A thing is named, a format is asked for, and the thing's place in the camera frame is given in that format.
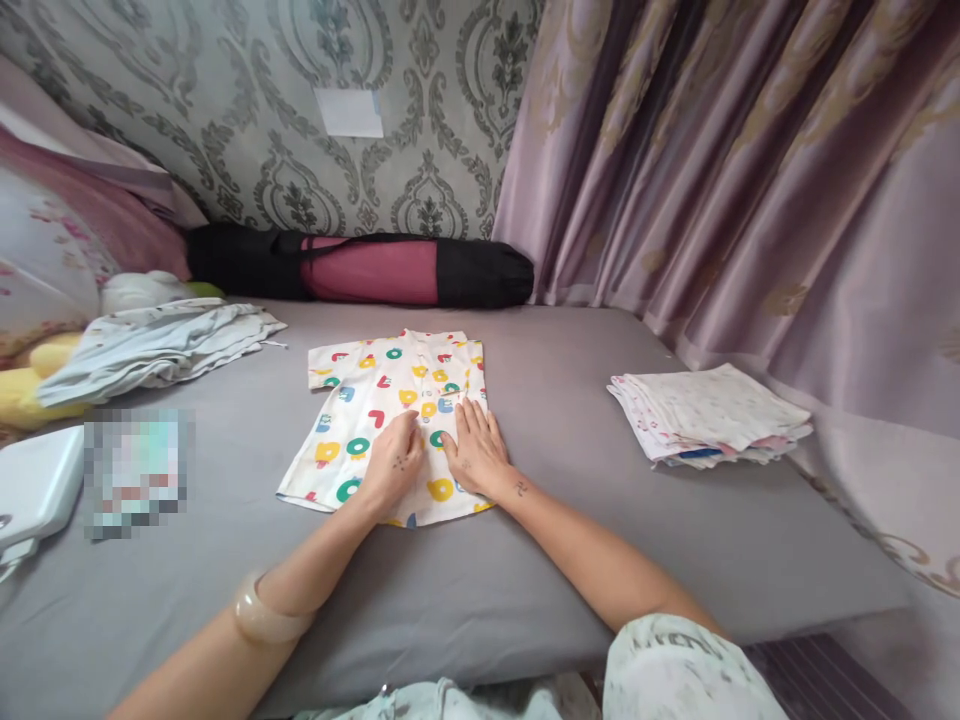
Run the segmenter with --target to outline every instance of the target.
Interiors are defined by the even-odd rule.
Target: bangle
[[[316,613],[291,617],[271,610],[257,595],[257,584],[263,575],[251,573],[237,590],[234,619],[240,632],[248,639],[267,645],[296,640],[313,624]]]

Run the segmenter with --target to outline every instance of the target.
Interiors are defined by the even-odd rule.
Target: white plush toy
[[[120,273],[100,289],[100,313],[110,315],[121,310],[162,305],[174,300],[195,298],[197,294],[163,270],[148,273]]]

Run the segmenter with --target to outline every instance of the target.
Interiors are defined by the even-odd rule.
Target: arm
[[[662,612],[723,634],[710,614],[656,563],[512,467],[493,413],[484,417],[469,400],[458,405],[457,434],[459,447],[449,436],[443,438],[453,476],[512,515],[614,632],[631,620]]]
[[[263,576],[257,595],[264,605],[297,616],[327,601],[360,543],[416,479],[423,460],[416,415],[404,413],[387,426],[373,443],[357,492]],[[227,607],[144,680],[110,720],[246,718],[296,644],[249,640],[237,626],[233,607]]]

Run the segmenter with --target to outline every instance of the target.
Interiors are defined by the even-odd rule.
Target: yellow plush toy
[[[45,408],[37,402],[37,387],[67,364],[83,333],[51,335],[21,356],[17,367],[0,372],[0,425],[32,432],[48,422],[82,415],[92,405]]]

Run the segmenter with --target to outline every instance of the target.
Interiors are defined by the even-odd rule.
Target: gray bed sheet
[[[901,576],[786,463],[652,470],[610,375],[683,369],[618,310],[496,313],[261,302],[290,328],[191,383],[114,407],[195,412],[185,512],[93,544],[82,518],[43,543],[0,611],[0,716],[93,718],[226,605],[241,578],[326,515],[274,491],[325,399],[309,348],[404,327],[485,345],[488,396],[517,466],[679,578],[741,643],[906,604]],[[470,686],[597,667],[611,634],[500,510],[363,544],[258,709],[281,717],[385,683]]]

